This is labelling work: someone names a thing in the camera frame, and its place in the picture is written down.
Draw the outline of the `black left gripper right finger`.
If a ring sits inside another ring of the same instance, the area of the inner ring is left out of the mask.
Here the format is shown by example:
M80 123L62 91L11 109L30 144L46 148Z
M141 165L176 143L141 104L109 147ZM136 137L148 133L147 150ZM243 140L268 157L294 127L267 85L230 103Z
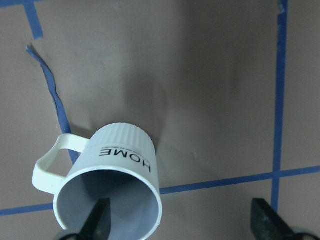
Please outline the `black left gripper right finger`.
M286 222L263 198L251 201L250 229L256 240L297 240Z

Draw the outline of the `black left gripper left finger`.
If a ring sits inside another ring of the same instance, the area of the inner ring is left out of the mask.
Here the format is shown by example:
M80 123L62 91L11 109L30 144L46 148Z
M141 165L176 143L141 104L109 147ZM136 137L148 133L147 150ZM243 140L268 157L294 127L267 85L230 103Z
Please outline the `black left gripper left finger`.
M79 233L80 240L108 240L111 233L111 201L101 198Z

